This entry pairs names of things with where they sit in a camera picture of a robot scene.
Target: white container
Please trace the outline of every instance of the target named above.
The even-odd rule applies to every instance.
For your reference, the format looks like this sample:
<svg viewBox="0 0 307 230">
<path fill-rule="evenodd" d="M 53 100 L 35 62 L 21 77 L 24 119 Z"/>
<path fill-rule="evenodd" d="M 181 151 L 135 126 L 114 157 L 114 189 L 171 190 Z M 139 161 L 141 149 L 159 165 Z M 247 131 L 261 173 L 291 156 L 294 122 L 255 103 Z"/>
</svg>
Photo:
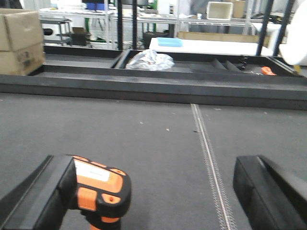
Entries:
<svg viewBox="0 0 307 230">
<path fill-rule="evenodd" d="M 207 19 L 210 20 L 231 20 L 234 5 L 232 2 L 208 2 Z"/>
</svg>

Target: white label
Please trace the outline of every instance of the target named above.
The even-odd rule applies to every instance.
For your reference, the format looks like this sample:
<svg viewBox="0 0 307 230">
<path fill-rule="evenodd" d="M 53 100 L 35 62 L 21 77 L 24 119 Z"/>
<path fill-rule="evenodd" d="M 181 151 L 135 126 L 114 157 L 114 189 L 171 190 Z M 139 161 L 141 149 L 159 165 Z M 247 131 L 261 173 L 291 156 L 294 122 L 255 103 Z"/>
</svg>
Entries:
<svg viewBox="0 0 307 230">
<path fill-rule="evenodd" d="M 75 161 L 75 165 L 78 176 L 85 176 L 103 182 L 107 182 L 109 179 L 110 172 L 107 170 L 99 169 L 81 161 Z"/>
</svg>

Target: gray floor mat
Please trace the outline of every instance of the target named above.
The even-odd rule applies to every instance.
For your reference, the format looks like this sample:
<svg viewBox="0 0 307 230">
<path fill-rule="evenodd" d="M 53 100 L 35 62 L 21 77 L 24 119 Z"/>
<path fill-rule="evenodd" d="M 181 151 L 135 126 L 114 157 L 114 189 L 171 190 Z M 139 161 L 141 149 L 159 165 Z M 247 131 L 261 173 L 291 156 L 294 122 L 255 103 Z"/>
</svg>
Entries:
<svg viewBox="0 0 307 230">
<path fill-rule="evenodd" d="M 189 105 L 0 94 L 0 197 L 49 154 L 127 171 L 125 230 L 219 229 Z M 62 229 L 87 227 L 70 211 Z"/>
<path fill-rule="evenodd" d="M 239 230 L 250 225 L 232 188 L 236 156 L 262 154 L 307 181 L 307 112 L 200 106 Z"/>
</svg>

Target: plastic bag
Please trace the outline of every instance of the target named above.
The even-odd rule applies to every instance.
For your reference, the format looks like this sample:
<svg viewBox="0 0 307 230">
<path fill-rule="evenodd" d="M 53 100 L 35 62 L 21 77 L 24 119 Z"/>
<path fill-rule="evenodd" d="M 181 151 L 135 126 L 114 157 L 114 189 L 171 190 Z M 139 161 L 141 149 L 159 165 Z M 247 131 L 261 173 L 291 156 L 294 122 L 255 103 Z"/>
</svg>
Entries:
<svg viewBox="0 0 307 230">
<path fill-rule="evenodd" d="M 147 49 L 134 56 L 126 65 L 126 69 L 148 69 L 156 71 L 169 69 L 173 66 L 173 59 L 169 55 L 158 54 L 152 49 Z"/>
</svg>

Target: orange clip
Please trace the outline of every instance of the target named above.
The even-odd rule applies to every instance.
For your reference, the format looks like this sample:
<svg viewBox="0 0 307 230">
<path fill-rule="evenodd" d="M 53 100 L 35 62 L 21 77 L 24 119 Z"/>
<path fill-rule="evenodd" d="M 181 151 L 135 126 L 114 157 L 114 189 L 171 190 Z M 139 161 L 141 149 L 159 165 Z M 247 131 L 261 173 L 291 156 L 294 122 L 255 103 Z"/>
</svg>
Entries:
<svg viewBox="0 0 307 230">
<path fill-rule="evenodd" d="M 271 70 L 270 67 L 264 66 L 264 67 L 262 67 L 261 70 L 262 70 L 262 73 L 263 73 L 264 75 L 276 76 L 276 74 L 272 72 L 272 70 Z"/>
</svg>

